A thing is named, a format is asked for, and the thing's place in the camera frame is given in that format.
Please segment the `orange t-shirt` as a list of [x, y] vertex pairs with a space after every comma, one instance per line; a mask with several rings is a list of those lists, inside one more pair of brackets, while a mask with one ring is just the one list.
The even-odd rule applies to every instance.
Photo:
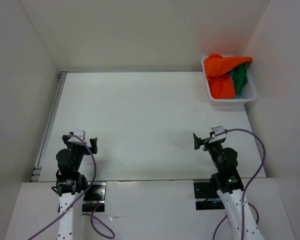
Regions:
[[251, 64], [253, 59], [247, 56], [226, 56], [211, 54], [204, 61], [204, 69], [208, 80], [210, 93], [215, 99], [234, 99], [235, 86], [229, 71], [243, 63]]

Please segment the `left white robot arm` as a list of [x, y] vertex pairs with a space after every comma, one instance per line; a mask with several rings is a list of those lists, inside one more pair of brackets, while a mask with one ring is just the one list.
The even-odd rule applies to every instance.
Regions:
[[89, 196], [91, 183], [79, 172], [84, 156], [92, 158], [96, 178], [97, 165], [95, 155], [98, 152], [97, 138], [85, 142], [84, 131], [73, 131], [62, 136], [66, 148], [56, 154], [57, 177], [56, 192], [59, 200], [58, 240], [82, 240], [82, 206], [83, 200]]

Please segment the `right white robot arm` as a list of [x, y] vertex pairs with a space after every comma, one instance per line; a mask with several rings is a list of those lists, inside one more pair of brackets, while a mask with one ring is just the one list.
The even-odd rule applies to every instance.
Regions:
[[[230, 148], [224, 148], [222, 144], [227, 138], [227, 133], [244, 132], [250, 134], [257, 140], [262, 147], [261, 164], [246, 184], [237, 171], [238, 153]], [[199, 150], [203, 147], [204, 152], [208, 152], [217, 173], [211, 175], [209, 179], [209, 191], [219, 197], [226, 211], [226, 216], [216, 226], [212, 239], [216, 238], [216, 234], [221, 224], [228, 219], [233, 231], [235, 240], [263, 240], [265, 237], [259, 230], [257, 220], [255, 220], [246, 198], [246, 191], [252, 181], [259, 174], [266, 160], [266, 148], [262, 140], [253, 132], [241, 129], [225, 129], [222, 126], [213, 127], [207, 138], [199, 138], [193, 134], [194, 149]]]

